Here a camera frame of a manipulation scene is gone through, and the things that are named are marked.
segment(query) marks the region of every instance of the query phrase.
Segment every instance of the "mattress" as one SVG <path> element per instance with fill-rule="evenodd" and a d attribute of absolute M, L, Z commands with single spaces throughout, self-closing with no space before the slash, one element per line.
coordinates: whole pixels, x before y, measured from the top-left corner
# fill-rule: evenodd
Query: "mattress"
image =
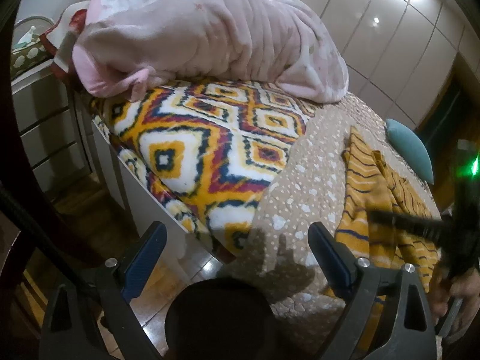
<path fill-rule="evenodd" d="M 345 306 L 341 299 L 323 295 L 326 278 L 306 235 L 312 222 L 323 222 L 332 235 L 338 227 L 346 181 L 341 153 L 351 126 L 407 178 L 432 216 L 440 216 L 428 185 L 386 141 L 384 121 L 351 93 L 340 103 L 318 106 L 293 99 L 270 84 L 172 81 L 139 103 L 93 99 L 91 110 L 118 157 L 174 218 L 212 254 L 236 256 L 220 274 L 259 288 L 284 335 L 309 352 L 318 349 Z M 166 118 L 171 125 L 159 125 L 156 117 Z M 208 130 L 209 136 L 221 131 L 214 142 L 202 138 L 209 149 L 188 158 L 205 160 L 203 171 L 210 171 L 203 182 L 209 188 L 229 188 L 215 197 L 216 205 L 178 193 L 178 186 L 165 177 L 162 168 L 155 169 L 161 162 L 158 156 L 142 148 L 143 134 L 159 128 L 171 133 L 179 125 L 189 131 Z M 150 147 L 171 150 L 161 142 L 165 143 L 148 141 Z M 241 174 L 241 178 L 232 174 Z M 228 205 L 224 226 L 212 223 L 208 210 Z"/>

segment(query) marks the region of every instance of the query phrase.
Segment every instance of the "green light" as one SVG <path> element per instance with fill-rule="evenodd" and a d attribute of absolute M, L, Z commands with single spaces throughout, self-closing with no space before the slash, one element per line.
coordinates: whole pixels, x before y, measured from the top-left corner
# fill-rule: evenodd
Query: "green light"
<path fill-rule="evenodd" d="M 477 157 L 477 159 L 475 160 L 475 162 L 472 165 L 472 175 L 475 176 L 478 171 L 479 171 L 479 158 Z"/>

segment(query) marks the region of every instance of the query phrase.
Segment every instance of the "bed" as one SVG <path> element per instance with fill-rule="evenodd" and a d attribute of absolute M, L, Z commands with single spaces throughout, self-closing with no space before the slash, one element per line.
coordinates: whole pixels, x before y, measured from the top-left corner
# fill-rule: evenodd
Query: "bed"
<path fill-rule="evenodd" d="M 77 98 L 90 115 L 83 113 L 85 140 L 95 169 L 139 233 L 165 222 L 162 256 L 185 281 L 191 276 L 178 261 L 201 245 L 225 264 L 220 275 L 260 288 L 284 334 L 309 352 L 344 307 L 323 294 L 306 235 L 312 222 L 332 234 L 338 227 L 352 126 L 440 216 L 428 185 L 387 143 L 384 121 L 351 93 L 320 105 L 270 83 L 198 78 L 158 85 L 135 103 Z"/>

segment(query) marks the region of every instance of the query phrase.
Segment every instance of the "patterned blanket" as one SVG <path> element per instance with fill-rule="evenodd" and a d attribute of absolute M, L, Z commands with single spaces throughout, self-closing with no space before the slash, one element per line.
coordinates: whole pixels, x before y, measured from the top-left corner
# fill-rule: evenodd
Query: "patterned blanket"
<path fill-rule="evenodd" d="M 209 251 L 236 255 L 316 106 L 272 84 L 199 79 L 171 81 L 137 103 L 95 98 L 91 109 L 118 150 L 145 163 L 144 177 L 156 176 L 148 189 L 165 208 Z"/>

